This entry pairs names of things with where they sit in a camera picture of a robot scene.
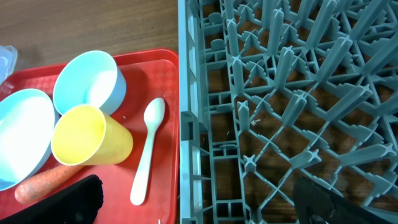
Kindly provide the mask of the yellow plastic cup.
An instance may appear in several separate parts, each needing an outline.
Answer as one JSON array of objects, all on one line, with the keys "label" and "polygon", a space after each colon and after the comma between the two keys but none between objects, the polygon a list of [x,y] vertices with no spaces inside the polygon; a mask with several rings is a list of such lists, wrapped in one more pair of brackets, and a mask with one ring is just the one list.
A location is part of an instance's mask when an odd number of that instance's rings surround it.
[{"label": "yellow plastic cup", "polygon": [[52,154],[66,166],[119,164],[130,155],[133,137],[128,129],[100,109],[78,105],[57,122]]}]

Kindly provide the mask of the light blue plate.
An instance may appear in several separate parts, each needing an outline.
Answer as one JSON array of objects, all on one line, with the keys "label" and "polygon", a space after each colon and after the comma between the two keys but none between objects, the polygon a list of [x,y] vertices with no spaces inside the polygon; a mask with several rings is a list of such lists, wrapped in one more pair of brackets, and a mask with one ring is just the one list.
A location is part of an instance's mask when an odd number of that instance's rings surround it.
[{"label": "light blue plate", "polygon": [[58,119],[42,90],[20,90],[1,101],[2,191],[33,176],[46,163]]}]

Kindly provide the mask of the orange carrot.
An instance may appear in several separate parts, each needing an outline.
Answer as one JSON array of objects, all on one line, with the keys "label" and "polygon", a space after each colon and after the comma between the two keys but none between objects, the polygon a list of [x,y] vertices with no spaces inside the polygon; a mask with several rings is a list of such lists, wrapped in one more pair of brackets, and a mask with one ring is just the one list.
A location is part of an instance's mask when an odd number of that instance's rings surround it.
[{"label": "orange carrot", "polygon": [[83,166],[59,165],[34,175],[19,184],[14,192],[15,199],[21,204],[39,201],[82,168]]}]

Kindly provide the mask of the light blue bowl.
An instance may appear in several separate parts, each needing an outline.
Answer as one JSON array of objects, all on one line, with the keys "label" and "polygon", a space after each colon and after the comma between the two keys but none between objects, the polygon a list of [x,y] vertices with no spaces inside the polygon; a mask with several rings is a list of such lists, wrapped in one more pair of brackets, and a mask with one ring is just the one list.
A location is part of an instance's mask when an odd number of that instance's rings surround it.
[{"label": "light blue bowl", "polygon": [[89,104],[113,114],[126,96],[126,80],[115,59],[92,50],[72,59],[60,72],[53,88],[53,103],[60,114]]}]

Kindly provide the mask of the white plastic spoon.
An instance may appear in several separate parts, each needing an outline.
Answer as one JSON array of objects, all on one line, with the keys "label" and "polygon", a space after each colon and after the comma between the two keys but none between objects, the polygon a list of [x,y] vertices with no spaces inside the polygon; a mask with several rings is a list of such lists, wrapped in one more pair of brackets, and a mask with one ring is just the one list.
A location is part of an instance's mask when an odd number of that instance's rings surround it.
[{"label": "white plastic spoon", "polygon": [[147,136],[130,193],[130,201],[135,206],[142,205],[146,198],[155,134],[163,122],[164,115],[165,101],[162,98],[153,99],[144,112]]}]

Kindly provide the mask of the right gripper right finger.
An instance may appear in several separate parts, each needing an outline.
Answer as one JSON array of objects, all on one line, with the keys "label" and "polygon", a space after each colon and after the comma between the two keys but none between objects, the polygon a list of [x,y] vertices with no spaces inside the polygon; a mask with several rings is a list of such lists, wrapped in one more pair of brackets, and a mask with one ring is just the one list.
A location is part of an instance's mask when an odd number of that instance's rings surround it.
[{"label": "right gripper right finger", "polygon": [[397,223],[396,212],[359,207],[306,177],[295,181],[293,201],[300,224]]}]

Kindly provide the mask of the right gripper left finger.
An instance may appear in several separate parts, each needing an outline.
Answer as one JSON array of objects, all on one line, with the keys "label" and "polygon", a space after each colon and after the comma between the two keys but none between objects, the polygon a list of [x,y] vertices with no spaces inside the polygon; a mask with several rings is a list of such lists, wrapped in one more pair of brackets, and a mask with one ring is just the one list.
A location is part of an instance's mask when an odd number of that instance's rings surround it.
[{"label": "right gripper left finger", "polygon": [[102,207],[102,181],[89,175],[67,188],[1,220],[1,224],[91,224]]}]

